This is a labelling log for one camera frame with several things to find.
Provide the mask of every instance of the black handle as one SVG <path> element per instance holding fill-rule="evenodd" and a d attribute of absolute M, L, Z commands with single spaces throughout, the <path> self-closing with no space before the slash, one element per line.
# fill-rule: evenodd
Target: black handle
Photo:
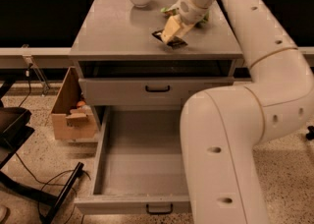
<path fill-rule="evenodd" d="M 146 212 L 150 215 L 166 215 L 166 214 L 171 214 L 173 211 L 174 211 L 174 206 L 172 203 L 170 204 L 170 210 L 165 211 L 165 212 L 152 212 L 149 210 L 149 204 L 146 204 Z"/>
<path fill-rule="evenodd" d="M 152 89 L 152 88 L 150 88 L 149 86 L 146 85 L 145 86 L 145 90 L 147 92 L 168 92 L 168 91 L 170 91 L 170 86 L 167 85 L 167 87 L 164 88 L 164 89 Z"/>

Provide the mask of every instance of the terrazzo floor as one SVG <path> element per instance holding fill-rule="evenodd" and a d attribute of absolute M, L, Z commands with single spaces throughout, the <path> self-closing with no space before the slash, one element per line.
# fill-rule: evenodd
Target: terrazzo floor
<path fill-rule="evenodd" d="M 26 91 L 13 87 L 3 98 L 6 107 L 17 106 L 25 97 Z M 54 140 L 50 111 L 56 99 L 58 86 L 48 95 L 41 96 L 40 88 L 33 89 L 32 95 L 23 107 L 31 111 L 30 125 L 34 134 L 18 151 L 25 165 L 39 181 L 46 182 L 60 172 L 74 169 L 78 162 L 91 175 L 96 143 Z M 278 140 L 262 143 L 255 147 L 254 157 L 268 212 L 272 224 L 314 223 L 314 142 L 307 141 L 306 126 L 299 131 Z M 14 156 L 2 169 L 12 179 L 40 189 L 42 185 L 34 181 Z M 54 181 L 62 183 L 67 176 Z M 56 187 L 47 187 L 54 194 Z M 90 181 L 82 176 L 75 184 L 78 196 L 89 194 Z M 74 208 L 75 193 L 70 193 L 53 223 L 81 223 L 82 214 Z M 5 224 L 40 223 L 37 203 L 17 196 L 0 184 L 0 204 L 10 209 Z M 109 224 L 192 224 L 190 214 L 170 214 L 167 216 L 148 215 L 88 215 L 82 223 Z"/>

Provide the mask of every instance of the cardboard box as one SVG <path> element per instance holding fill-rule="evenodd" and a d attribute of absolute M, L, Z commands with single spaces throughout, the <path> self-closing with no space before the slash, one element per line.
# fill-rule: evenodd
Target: cardboard box
<path fill-rule="evenodd" d="M 81 90 L 75 68 L 69 68 L 51 111 L 56 140 L 93 139 L 98 132 L 90 108 L 77 109 Z"/>

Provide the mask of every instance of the white robotic arm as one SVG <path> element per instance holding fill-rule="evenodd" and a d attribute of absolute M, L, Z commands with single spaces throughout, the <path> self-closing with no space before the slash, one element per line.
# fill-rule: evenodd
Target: white robotic arm
<path fill-rule="evenodd" d="M 179 0 L 161 35 L 183 36 L 214 0 Z M 183 161 L 195 224 L 267 224 L 252 148 L 314 112 L 312 72 L 261 0 L 222 0 L 253 83 L 203 90 L 183 108 Z"/>

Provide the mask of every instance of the black stool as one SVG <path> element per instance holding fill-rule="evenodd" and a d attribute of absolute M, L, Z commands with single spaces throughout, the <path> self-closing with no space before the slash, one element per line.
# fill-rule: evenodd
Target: black stool
<path fill-rule="evenodd" d="M 32 127 L 26 125 L 31 116 L 29 110 L 20 107 L 3 107 L 1 98 L 13 83 L 14 80 L 6 80 L 0 87 L 0 170 L 34 132 Z M 58 196 L 17 183 L 1 171 L 0 183 L 19 195 L 49 205 L 49 212 L 46 216 L 40 216 L 40 220 L 41 223 L 51 223 L 74 182 L 81 176 L 82 167 L 83 164 L 79 162 Z"/>

